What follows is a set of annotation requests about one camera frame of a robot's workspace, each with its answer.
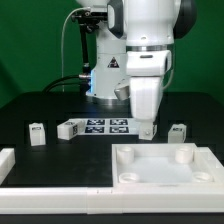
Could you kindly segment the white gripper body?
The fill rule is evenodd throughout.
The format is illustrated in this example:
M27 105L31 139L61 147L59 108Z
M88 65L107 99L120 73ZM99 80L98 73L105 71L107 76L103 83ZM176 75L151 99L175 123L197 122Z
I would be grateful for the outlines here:
M131 77L130 103L132 116L140 121L154 121L161 103L161 77Z

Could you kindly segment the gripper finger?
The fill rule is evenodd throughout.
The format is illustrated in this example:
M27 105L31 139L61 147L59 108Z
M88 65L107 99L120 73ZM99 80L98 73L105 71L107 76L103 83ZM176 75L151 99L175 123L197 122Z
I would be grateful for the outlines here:
M144 121L141 124L141 131L144 136L151 136L153 133L153 123L151 121Z

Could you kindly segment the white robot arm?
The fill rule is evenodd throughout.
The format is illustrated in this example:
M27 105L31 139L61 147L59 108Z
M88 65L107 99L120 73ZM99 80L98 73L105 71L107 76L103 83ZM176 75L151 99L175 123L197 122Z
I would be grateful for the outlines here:
M96 33L97 63L88 98L128 100L138 135L150 140L162 99L164 76L173 72L173 44L197 18L195 0L76 0L80 23Z

